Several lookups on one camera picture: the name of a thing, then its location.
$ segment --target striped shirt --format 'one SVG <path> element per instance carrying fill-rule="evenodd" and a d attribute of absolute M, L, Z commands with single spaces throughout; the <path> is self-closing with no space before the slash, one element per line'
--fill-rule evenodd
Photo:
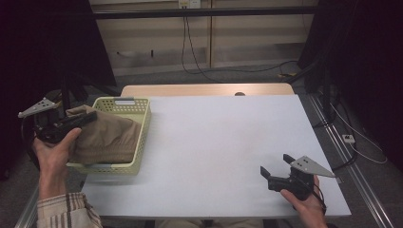
<path fill-rule="evenodd" d="M 102 227 L 101 219 L 86 201 L 84 193 L 39 200 L 38 228 Z"/>

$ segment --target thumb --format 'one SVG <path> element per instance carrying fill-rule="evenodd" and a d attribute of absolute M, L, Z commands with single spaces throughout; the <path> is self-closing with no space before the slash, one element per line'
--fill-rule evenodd
<path fill-rule="evenodd" d="M 70 130 L 66 135 L 65 138 L 60 141 L 58 146 L 64 147 L 64 148 L 69 148 L 71 143 L 73 143 L 77 137 L 81 134 L 82 129 L 79 127 L 76 127 L 72 130 Z"/>
<path fill-rule="evenodd" d="M 301 202 L 299 201 L 299 199 L 296 198 L 296 196 L 294 196 L 293 193 L 291 193 L 290 191 L 286 190 L 286 189 L 282 189 L 280 191 L 281 195 L 287 200 L 289 201 L 291 204 L 293 204 L 293 206 L 298 210 Z"/>

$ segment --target silver metal bracket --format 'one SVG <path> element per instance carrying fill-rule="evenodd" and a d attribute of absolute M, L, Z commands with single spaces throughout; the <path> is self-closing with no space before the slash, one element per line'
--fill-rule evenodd
<path fill-rule="evenodd" d="M 27 110 L 18 113 L 19 118 L 25 118 L 30 115 L 34 115 L 43 111 L 50 110 L 52 108 L 56 108 L 58 105 L 51 102 L 47 98 L 42 99 L 42 101 L 34 104 L 32 107 L 28 108 Z"/>
<path fill-rule="evenodd" d="M 307 156 L 303 156 L 300 159 L 291 162 L 290 165 L 303 173 L 319 175 L 329 178 L 336 177 L 336 175 L 333 172 L 327 170 L 326 168 L 318 164 L 316 161 L 313 161 L 312 159 L 308 158 Z"/>

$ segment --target white cable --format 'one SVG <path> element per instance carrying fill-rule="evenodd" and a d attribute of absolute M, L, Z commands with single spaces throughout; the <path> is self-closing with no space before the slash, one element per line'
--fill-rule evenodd
<path fill-rule="evenodd" d="M 352 147 L 352 149 L 356 152 L 356 153 L 358 153 L 359 155 L 361 155 L 362 157 L 364 157 L 365 159 L 367 159 L 367 160 L 370 160 L 370 161 L 372 161 L 372 162 L 375 162 L 375 163 L 386 163 L 387 161 L 388 161 L 388 157 L 386 157 L 385 156 L 385 161 L 376 161 L 376 160 L 373 160 L 373 159 L 371 159 L 371 158 L 368 158 L 367 156 L 365 156 L 365 155 L 363 155 L 362 153 L 360 153 L 358 150 L 356 150 L 354 147 L 353 147 L 353 145 L 351 144 L 351 143 L 349 143 L 349 145 Z"/>
<path fill-rule="evenodd" d="M 337 112 L 337 110 L 335 109 L 335 107 L 333 106 L 332 103 L 330 103 L 330 106 L 333 108 L 333 110 L 335 111 L 335 113 L 337 114 L 337 116 L 341 119 L 341 121 L 343 121 L 345 124 L 347 124 L 355 133 L 357 133 L 358 135 L 360 135 L 362 138 L 364 138 L 365 140 L 367 140 L 368 142 L 372 143 L 376 148 L 378 148 L 381 152 L 382 149 L 375 143 L 370 141 L 367 137 L 365 137 L 363 134 L 359 133 L 357 130 L 355 130 L 352 126 L 350 126 L 342 117 L 341 115 Z"/>

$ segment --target hand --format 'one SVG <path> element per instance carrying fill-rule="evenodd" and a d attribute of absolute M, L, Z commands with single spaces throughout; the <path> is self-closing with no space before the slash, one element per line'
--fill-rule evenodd
<path fill-rule="evenodd" d="M 80 135 L 81 129 L 74 128 L 57 144 L 49 144 L 35 138 L 33 150 L 41 168 L 39 177 L 39 200 L 44 200 L 67 193 L 67 161 L 70 145 Z"/>
<path fill-rule="evenodd" d="M 314 175 L 314 180 L 315 185 L 319 186 L 317 175 Z M 315 192 L 319 195 L 319 189 L 317 189 L 317 187 L 315 187 Z M 314 195 L 311 194 L 307 200 L 301 201 L 297 199 L 293 193 L 285 189 L 282 189 L 280 193 L 286 200 L 294 205 L 299 213 L 299 218 L 302 220 L 306 228 L 327 227 L 322 205 Z"/>

